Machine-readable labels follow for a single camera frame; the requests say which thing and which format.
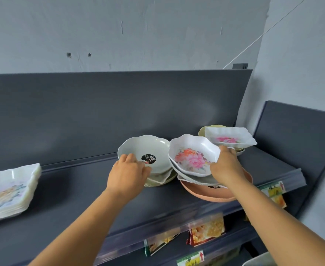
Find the wire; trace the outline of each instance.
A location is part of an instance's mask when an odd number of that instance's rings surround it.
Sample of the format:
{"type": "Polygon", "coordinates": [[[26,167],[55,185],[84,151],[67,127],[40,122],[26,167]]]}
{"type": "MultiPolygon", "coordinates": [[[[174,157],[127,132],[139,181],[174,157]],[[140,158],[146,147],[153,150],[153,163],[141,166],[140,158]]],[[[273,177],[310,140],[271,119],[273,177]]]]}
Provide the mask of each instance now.
{"type": "Polygon", "coordinates": [[[231,64],[233,61],[235,61],[235,59],[237,57],[239,57],[242,53],[245,52],[246,49],[248,49],[250,46],[252,46],[254,43],[256,43],[262,36],[264,36],[269,30],[271,30],[274,26],[276,26],[282,19],[284,19],[286,16],[288,16],[290,14],[290,12],[292,12],[295,8],[297,8],[302,2],[304,2],[305,0],[302,0],[299,4],[297,4],[296,7],[294,7],[291,11],[289,11],[284,17],[282,17],[279,21],[277,21],[275,23],[275,25],[273,25],[271,28],[269,28],[267,31],[265,31],[259,38],[257,38],[255,41],[253,41],[247,48],[245,48],[243,51],[240,52],[240,54],[238,56],[236,56],[235,58],[233,58],[231,60],[231,62],[229,62],[226,66],[224,66],[224,68],[222,70],[224,70],[229,64],[231,64]]]}

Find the price tag holder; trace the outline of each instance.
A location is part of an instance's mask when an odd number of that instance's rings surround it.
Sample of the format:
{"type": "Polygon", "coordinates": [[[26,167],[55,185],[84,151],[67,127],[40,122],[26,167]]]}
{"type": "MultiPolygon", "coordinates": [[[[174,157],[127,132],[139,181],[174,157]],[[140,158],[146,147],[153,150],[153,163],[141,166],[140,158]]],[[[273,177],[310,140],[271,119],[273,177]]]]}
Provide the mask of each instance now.
{"type": "Polygon", "coordinates": [[[259,188],[267,197],[274,197],[285,193],[285,187],[282,181],[264,185],[259,188]]]}
{"type": "Polygon", "coordinates": [[[182,259],[177,260],[177,266],[194,266],[204,261],[203,250],[188,255],[182,259]]]}

